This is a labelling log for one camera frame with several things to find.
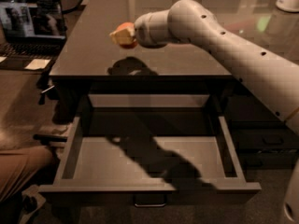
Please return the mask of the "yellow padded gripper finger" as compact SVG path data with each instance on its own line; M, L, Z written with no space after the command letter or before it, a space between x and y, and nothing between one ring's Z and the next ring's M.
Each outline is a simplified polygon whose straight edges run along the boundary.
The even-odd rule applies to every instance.
M135 29L124 27L109 34L110 38L118 45L131 45L135 42Z

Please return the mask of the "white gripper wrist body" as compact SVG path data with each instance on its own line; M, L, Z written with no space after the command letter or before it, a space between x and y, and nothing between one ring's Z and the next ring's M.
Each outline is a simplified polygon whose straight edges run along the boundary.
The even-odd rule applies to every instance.
M140 16L134 23L135 38L142 47L163 47L173 43L175 37L168 28L168 10Z

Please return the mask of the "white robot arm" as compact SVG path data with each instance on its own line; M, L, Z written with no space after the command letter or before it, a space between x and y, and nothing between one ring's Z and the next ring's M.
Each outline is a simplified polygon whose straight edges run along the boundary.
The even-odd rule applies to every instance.
M299 65L224 29L193 0L123 22L109 34L119 46L157 49L192 44L210 53L289 129L299 134Z

